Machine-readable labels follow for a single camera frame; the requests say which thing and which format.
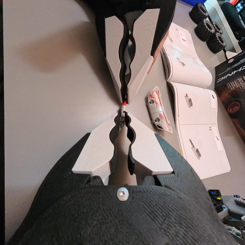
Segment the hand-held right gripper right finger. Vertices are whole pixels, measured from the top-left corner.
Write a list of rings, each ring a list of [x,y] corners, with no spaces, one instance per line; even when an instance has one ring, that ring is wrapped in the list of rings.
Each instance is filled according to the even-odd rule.
[[[128,150],[128,170],[135,174],[137,184],[142,184],[147,176],[173,173],[155,133],[141,121],[125,112]]]

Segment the grey printed toy panel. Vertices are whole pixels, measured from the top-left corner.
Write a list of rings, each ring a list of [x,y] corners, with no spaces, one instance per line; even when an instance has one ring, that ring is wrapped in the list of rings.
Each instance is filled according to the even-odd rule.
[[[152,123],[160,130],[173,133],[172,126],[167,118],[166,111],[163,106],[159,87],[156,86],[148,94],[147,106]]]

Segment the white instruction booklet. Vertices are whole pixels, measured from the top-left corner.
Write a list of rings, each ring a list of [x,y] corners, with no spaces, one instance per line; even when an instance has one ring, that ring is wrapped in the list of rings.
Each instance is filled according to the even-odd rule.
[[[212,75],[199,59],[188,30],[171,23],[161,49],[175,102],[175,125],[183,157],[200,179],[231,170],[218,129]]]

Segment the black toy box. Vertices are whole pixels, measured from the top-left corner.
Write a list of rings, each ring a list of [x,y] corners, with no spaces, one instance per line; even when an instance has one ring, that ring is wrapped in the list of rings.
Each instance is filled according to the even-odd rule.
[[[245,143],[245,51],[215,67],[214,89]]]

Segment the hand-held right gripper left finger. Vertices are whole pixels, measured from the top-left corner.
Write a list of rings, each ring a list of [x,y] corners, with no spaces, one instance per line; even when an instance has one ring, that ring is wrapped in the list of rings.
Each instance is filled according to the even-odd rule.
[[[78,174],[89,174],[91,177],[99,176],[104,185],[108,185],[111,174],[110,160],[114,154],[114,145],[109,134],[116,125],[114,113],[106,121],[91,131],[72,172]]]

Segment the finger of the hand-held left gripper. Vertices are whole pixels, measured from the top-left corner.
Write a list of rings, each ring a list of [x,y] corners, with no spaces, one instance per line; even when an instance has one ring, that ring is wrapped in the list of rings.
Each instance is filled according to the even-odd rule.
[[[127,84],[127,104],[133,101],[153,62],[151,55],[152,44],[158,22],[160,8],[147,9],[133,25],[135,55],[130,64],[131,77]]]
[[[127,97],[125,73],[125,50],[128,44],[128,27],[124,18],[117,16],[105,19],[106,62],[117,92],[124,103]]]

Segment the black toy tyre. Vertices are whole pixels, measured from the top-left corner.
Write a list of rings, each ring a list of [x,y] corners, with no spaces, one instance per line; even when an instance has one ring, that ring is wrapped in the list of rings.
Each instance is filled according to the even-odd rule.
[[[197,3],[189,12],[189,16],[195,24],[199,24],[202,20],[207,19],[209,14],[203,4]]]
[[[215,33],[219,33],[220,35],[223,34],[223,29],[221,28],[219,23],[217,23],[216,21],[212,21],[212,25],[213,25]]]
[[[206,45],[213,54],[217,54],[226,48],[227,43],[220,33],[215,33],[206,41]]]
[[[207,19],[203,19],[194,28],[194,33],[201,41],[206,42],[215,34],[215,29]]]

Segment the grey toy assembly red axle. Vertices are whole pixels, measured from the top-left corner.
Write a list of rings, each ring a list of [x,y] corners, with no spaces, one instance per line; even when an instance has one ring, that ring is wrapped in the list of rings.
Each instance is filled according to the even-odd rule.
[[[127,102],[124,101],[123,105],[121,107],[121,112],[120,112],[120,124],[118,127],[118,132],[120,132],[121,129],[125,126],[125,109],[126,109],[126,106],[127,106]]]

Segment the partly built toy truck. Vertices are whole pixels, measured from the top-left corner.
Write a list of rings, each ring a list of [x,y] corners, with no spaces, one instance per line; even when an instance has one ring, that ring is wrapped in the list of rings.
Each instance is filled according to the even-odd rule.
[[[245,199],[239,195],[221,195],[217,189],[208,190],[213,206],[225,228],[237,244],[245,244]]]

